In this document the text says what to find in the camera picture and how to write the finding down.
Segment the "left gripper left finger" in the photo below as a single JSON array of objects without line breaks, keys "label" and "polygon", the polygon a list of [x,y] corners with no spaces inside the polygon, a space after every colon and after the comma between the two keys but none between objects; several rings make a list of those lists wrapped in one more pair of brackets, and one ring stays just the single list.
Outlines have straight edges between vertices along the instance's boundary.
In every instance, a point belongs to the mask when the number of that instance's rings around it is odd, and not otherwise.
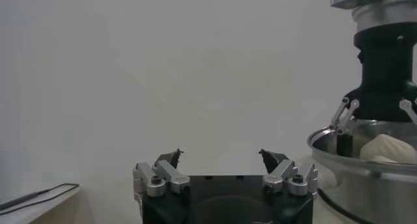
[{"label": "left gripper left finger", "polygon": [[190,186],[190,177],[177,171],[182,153],[178,148],[161,154],[152,165],[146,162],[137,163],[132,171],[134,195],[161,197],[168,191],[181,194]]}]

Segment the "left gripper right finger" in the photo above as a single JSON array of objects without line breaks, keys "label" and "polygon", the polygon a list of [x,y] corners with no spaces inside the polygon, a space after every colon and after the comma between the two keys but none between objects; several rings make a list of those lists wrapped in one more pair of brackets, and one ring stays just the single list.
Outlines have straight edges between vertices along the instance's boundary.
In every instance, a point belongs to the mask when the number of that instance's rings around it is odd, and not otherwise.
[{"label": "left gripper right finger", "polygon": [[312,161],[305,161],[299,167],[285,154],[261,149],[267,174],[263,186],[271,193],[286,190],[291,195],[316,195],[318,192],[318,169]]}]

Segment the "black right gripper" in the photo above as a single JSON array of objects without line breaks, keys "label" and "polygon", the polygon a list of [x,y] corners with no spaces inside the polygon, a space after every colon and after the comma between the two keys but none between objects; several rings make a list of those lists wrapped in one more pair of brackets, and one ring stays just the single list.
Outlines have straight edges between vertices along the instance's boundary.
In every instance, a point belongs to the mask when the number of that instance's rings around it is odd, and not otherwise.
[{"label": "black right gripper", "polygon": [[358,88],[342,98],[330,120],[336,132],[336,152],[352,156],[350,123],[359,120],[411,122],[416,125],[412,102],[416,84],[412,80],[416,23],[403,22],[371,27],[354,35],[359,49],[362,80]]}]

